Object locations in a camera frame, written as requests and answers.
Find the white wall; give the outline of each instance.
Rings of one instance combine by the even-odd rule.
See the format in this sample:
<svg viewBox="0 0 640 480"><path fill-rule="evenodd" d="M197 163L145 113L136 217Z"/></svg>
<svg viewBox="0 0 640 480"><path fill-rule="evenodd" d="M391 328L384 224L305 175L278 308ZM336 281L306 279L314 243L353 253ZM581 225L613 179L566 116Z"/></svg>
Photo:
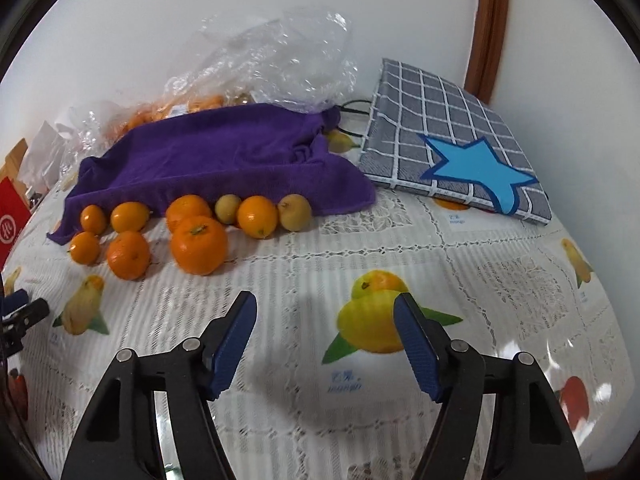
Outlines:
<svg viewBox="0 0 640 480"><path fill-rule="evenodd" d="M329 4L354 21L365 94L385 55L464 80L476 0L59 0L0 83L0 156L71 105L158 96L200 20L297 4Z"/></svg>
<svg viewBox="0 0 640 480"><path fill-rule="evenodd" d="M640 381L640 64L593 0L511 0L492 105L614 306ZM640 393L589 468L620 459Z"/></svg>

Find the white lace tablecloth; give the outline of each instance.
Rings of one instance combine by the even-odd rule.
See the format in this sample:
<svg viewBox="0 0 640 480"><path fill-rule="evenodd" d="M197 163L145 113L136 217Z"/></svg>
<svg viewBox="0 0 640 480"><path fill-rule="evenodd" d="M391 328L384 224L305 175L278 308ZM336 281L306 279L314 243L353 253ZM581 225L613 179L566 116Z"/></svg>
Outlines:
<svg viewBox="0 0 640 480"><path fill-rule="evenodd" d="M167 351L199 335L241 290L256 295L258 321L231 389L212 405L239 480L410 478L439 406L418 389L404 352L358 351L321 364L354 280L371 269L401 276L422 306L463 318L448 327L452 338L508 358L531 352L554 390L581 378L589 416L574 434L587 464L634 387L612 307L597 275L577 287L561 245L569 235L558 220L540 227L378 190L372 209L317 218L304 233L257 241L230 229L228 261L199 277L177 269L168 231L156 219L145 230L152 266L144 280L123 282L105 263L79 266L46 239L62 216L64 195L46 197L3 273L21 266L17 287L53 310L30 330L19 359L30 393L29 430L54 479L115 353ZM89 274L104 278L101 312L110 335L53 328ZM175 464L160 395L157 405L163 457ZM469 479L481 476L491 416L487 399Z"/></svg>

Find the plastic bag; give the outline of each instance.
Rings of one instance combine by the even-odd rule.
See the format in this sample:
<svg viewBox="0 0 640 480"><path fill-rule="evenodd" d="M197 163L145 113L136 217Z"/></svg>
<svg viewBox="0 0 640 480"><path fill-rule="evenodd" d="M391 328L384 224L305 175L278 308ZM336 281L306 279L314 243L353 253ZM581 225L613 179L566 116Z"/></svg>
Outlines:
<svg viewBox="0 0 640 480"><path fill-rule="evenodd" d="M353 92L351 23L334 10L295 7L271 21L229 18L206 20L186 42L186 54L174 65L191 67L175 70L180 75L169 79L156 101L129 108L98 102L69 110L72 128L58 125L66 138L61 178L73 177L83 158L102 155L142 124L251 102L321 112Z"/></svg>
<svg viewBox="0 0 640 480"><path fill-rule="evenodd" d="M85 157L103 155L117 140L119 125L129 115L129 110L110 101L69 108L72 127L56 124L60 136L65 139L60 180L72 177Z"/></svg>
<svg viewBox="0 0 640 480"><path fill-rule="evenodd" d="M46 195L58 181L65 141L45 121L24 154L17 180L27 187L27 196Z"/></svg>
<svg viewBox="0 0 640 480"><path fill-rule="evenodd" d="M250 94L256 102L321 112L353 92L357 68L348 57L351 23L339 13L296 7L229 36L215 32L221 20L208 20L198 32L210 44L210 54L196 70L167 83L168 100L192 102L217 93L232 104Z"/></svg>

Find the red apple print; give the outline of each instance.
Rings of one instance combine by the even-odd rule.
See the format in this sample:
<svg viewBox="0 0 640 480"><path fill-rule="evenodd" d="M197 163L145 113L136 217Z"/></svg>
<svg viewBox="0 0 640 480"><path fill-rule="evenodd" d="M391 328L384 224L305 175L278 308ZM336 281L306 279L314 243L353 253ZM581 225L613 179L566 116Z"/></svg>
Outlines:
<svg viewBox="0 0 640 480"><path fill-rule="evenodd" d="M14 400L15 409L18 410L22 420L27 420L29 416L29 395L24 376L17 373L9 374L9 394Z"/></svg>
<svg viewBox="0 0 640 480"><path fill-rule="evenodd" d="M589 418L589 397L584 383L578 377L569 377L560 390L560 406L569 422L569 428L574 431L578 422Z"/></svg>

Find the light blue star shape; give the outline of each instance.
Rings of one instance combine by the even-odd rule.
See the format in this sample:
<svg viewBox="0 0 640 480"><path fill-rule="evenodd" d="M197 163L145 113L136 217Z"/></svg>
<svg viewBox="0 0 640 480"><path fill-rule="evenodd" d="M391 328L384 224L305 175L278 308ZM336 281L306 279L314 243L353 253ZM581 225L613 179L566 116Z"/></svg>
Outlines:
<svg viewBox="0 0 640 480"><path fill-rule="evenodd" d="M465 146L426 135L420 137L442 158L439 163L425 171L421 179L479 184L491 197L498 213L515 213L520 203L517 188L538 181L530 173L516 170L503 163L485 137Z"/></svg>

